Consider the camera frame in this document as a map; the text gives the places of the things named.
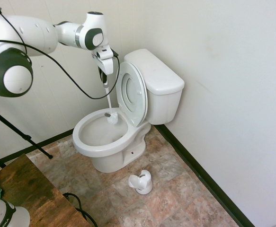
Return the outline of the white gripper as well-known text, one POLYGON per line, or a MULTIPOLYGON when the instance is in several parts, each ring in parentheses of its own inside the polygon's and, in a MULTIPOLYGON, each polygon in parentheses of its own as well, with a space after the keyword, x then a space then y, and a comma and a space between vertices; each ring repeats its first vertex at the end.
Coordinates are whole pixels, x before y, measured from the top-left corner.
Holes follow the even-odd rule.
POLYGON ((103 84, 107 84, 107 75, 114 72, 114 63, 112 58, 101 60, 99 57, 95 56, 95 62, 98 65, 98 72, 100 80, 103 84))

